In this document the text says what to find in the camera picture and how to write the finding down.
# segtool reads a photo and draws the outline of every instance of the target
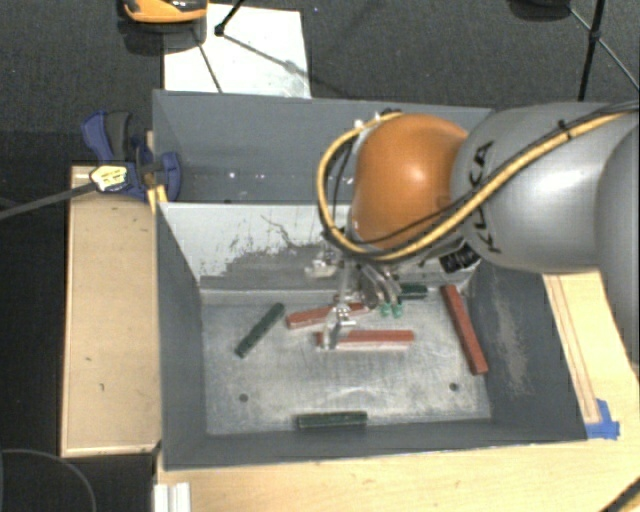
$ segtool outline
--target orange sphere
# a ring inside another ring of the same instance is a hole
[[[361,240],[386,237],[451,202],[453,164],[467,132],[451,121],[406,114],[384,122],[358,155],[351,205]],[[436,219],[372,245],[387,249],[419,237]]]

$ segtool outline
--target yellow cable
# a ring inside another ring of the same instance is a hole
[[[320,163],[318,165],[318,174],[317,174],[317,190],[318,190],[318,206],[320,210],[320,215],[324,219],[328,229],[334,231],[333,236],[341,243],[344,247],[347,247],[351,251],[354,251],[358,254],[369,254],[369,257],[375,261],[380,262],[388,262],[398,258],[402,258],[408,255],[411,255],[414,252],[418,252],[425,247],[433,244],[439,238],[442,238],[444,235],[449,233],[459,224],[461,224],[476,208],[478,208],[482,203],[484,203],[489,197],[491,197],[498,189],[502,187],[509,179],[511,179],[515,174],[524,169],[530,163],[535,161],[536,159],[546,155],[547,153],[553,151],[558,146],[568,142],[569,140],[580,137],[585,133],[588,133],[596,128],[599,128],[603,124],[609,123],[619,117],[625,115],[625,113],[619,114],[610,114],[602,117],[598,117],[591,121],[587,121],[583,124],[580,124],[570,130],[560,133],[555,137],[549,139],[548,141],[532,148],[527,151],[524,155],[520,156],[518,159],[513,161],[507,167],[505,167],[499,174],[494,176],[492,180],[487,183],[484,187],[482,187],[478,192],[476,192],[471,199],[469,199],[456,213],[454,213],[451,217],[449,217],[445,222],[443,222],[440,226],[435,228],[431,233],[425,235],[420,240],[408,245],[403,249],[399,249],[397,251],[376,256],[375,253],[372,254],[370,250],[354,244],[351,240],[349,240],[346,236],[344,236],[339,228],[336,226],[335,222],[331,218],[329,214],[329,208],[326,201],[326,193],[324,188],[324,176],[326,174],[326,167],[335,153],[335,151],[347,140],[352,137],[358,135],[363,130],[370,126],[374,126],[377,123],[387,121],[391,117],[397,117],[399,113],[389,114],[388,116],[382,116],[380,119],[374,119],[365,123],[363,126],[359,128],[355,128],[350,130],[349,132],[343,134],[341,137],[336,139],[331,146],[327,149],[325,154],[323,155]]]

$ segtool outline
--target wooden table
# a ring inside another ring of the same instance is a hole
[[[73,170],[73,182],[86,180]],[[160,439],[152,214],[121,196],[74,199],[70,212],[61,453],[139,453]],[[598,511],[640,475],[638,381],[599,274],[546,277],[583,395],[605,399],[617,441],[519,446],[366,460],[164,472],[189,482],[192,510]]]

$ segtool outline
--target blue tape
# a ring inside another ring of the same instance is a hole
[[[602,421],[585,425],[587,437],[589,439],[611,439],[615,441],[620,436],[620,422],[611,419],[611,413],[606,401],[596,398],[596,403],[598,404]]]

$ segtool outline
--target bin floor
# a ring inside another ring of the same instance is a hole
[[[299,290],[203,301],[209,435],[293,430],[298,414],[345,410],[366,411],[369,425],[490,418],[484,378],[469,373],[439,293],[405,302],[401,319],[357,318],[359,328],[412,329],[405,351],[325,351],[312,336],[321,326],[291,331],[280,320],[240,359],[234,348],[276,301],[287,314],[326,305]]]

